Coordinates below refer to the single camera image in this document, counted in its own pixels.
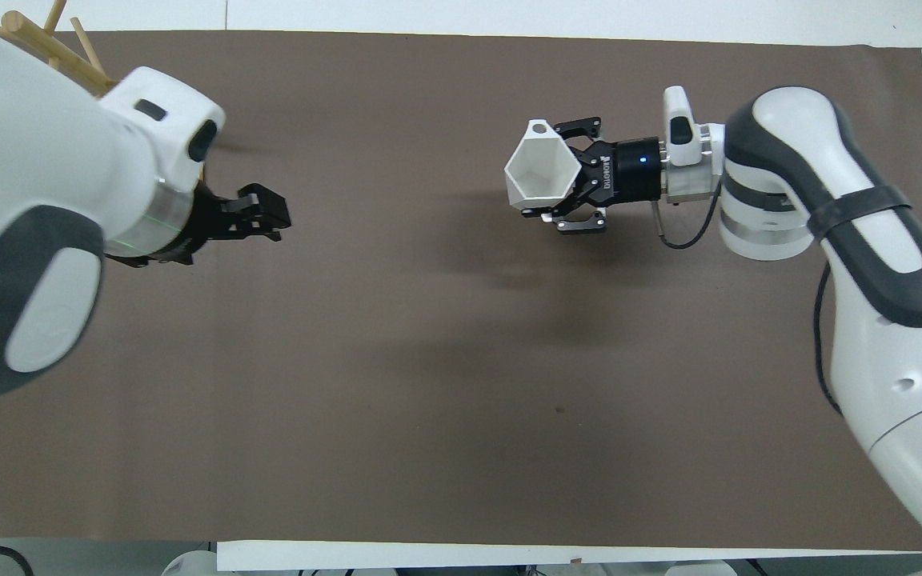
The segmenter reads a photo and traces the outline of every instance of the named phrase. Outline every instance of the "black strap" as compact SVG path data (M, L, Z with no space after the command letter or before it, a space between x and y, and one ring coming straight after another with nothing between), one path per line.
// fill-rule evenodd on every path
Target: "black strap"
M837 200L831 200L817 206L809 213L809 232L817 241L827 236L833 227L842 222L855 220L860 216L874 214L891 208L910 208L910 203L895 186L874 186L866 190L845 194Z

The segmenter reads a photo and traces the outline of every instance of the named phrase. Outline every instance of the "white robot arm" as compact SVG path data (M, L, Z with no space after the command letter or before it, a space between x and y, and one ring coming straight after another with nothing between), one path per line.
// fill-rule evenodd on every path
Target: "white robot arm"
M868 163L849 121L820 92L773 89L721 126L695 124L683 90L673 87L665 113L668 142L600 141L599 118L542 131L534 128L549 126L544 120L531 121L505 168L511 204L560 232L603 232L605 218L566 216L581 204L655 207L665 193L670 202L706 197L719 179L713 201L719 194L721 238L732 251L790 258L819 240L837 298L834 397L922 525L922 225L908 201ZM565 154L573 135L594 142ZM564 182L574 189L561 190Z
M103 258L191 263L210 239L279 240L282 197L249 185L226 200L198 181L223 120L147 68L96 101L0 39L0 394L72 349Z

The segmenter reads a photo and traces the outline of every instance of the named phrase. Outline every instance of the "hexagonal container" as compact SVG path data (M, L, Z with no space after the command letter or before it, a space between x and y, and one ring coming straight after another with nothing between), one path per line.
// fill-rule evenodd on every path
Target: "hexagonal container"
M504 167L511 206L545 208L567 196L581 165L546 120L530 120Z

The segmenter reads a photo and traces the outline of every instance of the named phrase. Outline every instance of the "black rubber band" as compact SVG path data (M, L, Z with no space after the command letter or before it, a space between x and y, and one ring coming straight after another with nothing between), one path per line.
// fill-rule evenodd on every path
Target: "black rubber band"
M806 227L819 241L842 222L899 207L909 208L910 203L895 186L868 187L817 206L810 212Z
M791 212L795 210L792 201L786 194L769 194L753 190L749 186L742 185L739 180L732 178L731 175L725 174L724 189L732 195L735 200L767 212Z

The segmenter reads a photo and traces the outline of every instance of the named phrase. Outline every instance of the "brown table surface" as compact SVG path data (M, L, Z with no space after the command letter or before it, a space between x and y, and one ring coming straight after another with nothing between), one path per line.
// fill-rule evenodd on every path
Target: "brown table surface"
M817 387L822 253L670 251L647 205L561 237L502 175L530 118L640 138L668 85L723 122L802 84L922 215L918 50L92 37L224 106L210 186L295 226L110 262L78 349L0 397L0 536L922 550ZM676 241L706 210L662 208Z

